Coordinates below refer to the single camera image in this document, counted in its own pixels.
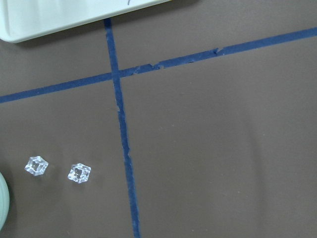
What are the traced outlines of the pale green bowl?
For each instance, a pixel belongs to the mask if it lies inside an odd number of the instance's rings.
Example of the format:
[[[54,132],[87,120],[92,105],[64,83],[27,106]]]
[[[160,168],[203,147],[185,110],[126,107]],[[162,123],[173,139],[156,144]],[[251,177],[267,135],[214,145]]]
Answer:
[[[0,229],[2,230],[10,207],[10,195],[8,185],[2,174],[0,174]]]

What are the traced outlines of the loose ice cube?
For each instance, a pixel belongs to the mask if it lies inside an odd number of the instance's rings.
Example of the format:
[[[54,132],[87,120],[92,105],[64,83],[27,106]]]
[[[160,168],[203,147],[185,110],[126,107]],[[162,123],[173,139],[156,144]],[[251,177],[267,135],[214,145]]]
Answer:
[[[41,156],[30,157],[24,170],[33,176],[43,175],[48,167],[49,163]]]
[[[82,163],[71,165],[67,178],[75,183],[87,182],[90,176],[91,167]]]

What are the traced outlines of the cream bear tray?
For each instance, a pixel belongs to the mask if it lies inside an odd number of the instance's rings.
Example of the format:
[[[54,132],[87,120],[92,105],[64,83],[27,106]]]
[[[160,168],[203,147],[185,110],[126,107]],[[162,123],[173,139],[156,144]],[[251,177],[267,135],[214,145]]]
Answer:
[[[106,18],[149,19],[190,9],[198,0],[2,0],[0,39],[21,43]]]

